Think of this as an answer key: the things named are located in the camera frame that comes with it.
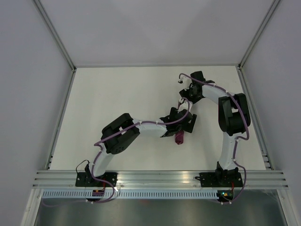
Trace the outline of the purple cloth napkin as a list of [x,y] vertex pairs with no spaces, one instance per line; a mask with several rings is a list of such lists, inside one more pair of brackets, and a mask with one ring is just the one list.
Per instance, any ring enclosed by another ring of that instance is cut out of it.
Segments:
[[183,130],[176,133],[175,142],[177,143],[177,145],[183,144],[183,142],[184,142],[184,131]]

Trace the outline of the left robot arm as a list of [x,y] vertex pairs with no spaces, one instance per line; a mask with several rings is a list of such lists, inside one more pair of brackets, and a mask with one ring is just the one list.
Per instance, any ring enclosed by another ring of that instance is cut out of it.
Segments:
[[183,132],[192,133],[196,119],[197,115],[192,114],[189,107],[172,107],[169,115],[157,121],[138,120],[129,113],[122,114],[103,128],[101,140],[94,144],[100,152],[85,167],[86,181],[91,186],[99,186],[113,156],[125,151],[138,136],[162,138]]

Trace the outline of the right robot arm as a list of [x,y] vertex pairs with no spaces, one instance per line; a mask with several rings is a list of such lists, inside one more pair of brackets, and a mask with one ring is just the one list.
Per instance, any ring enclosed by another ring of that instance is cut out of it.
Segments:
[[180,91],[192,103],[208,98],[218,106],[218,124],[223,132],[222,152],[214,172],[200,173],[196,180],[201,187],[243,187],[236,153],[239,140],[248,140],[251,123],[245,94],[231,94],[226,89],[207,81],[201,71],[188,76],[191,84]]

